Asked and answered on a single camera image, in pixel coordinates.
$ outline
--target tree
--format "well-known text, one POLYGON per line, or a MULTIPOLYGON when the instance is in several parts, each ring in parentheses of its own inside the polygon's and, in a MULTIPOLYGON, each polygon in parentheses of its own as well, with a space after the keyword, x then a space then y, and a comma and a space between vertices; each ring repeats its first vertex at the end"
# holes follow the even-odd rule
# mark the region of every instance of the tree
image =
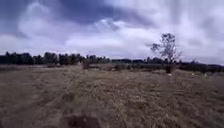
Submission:
POLYGON ((162 34, 162 40, 160 43, 154 43, 151 46, 153 52, 159 52, 162 58, 168 59, 168 62, 176 61, 182 54, 178 51, 175 36, 166 33, 162 34))

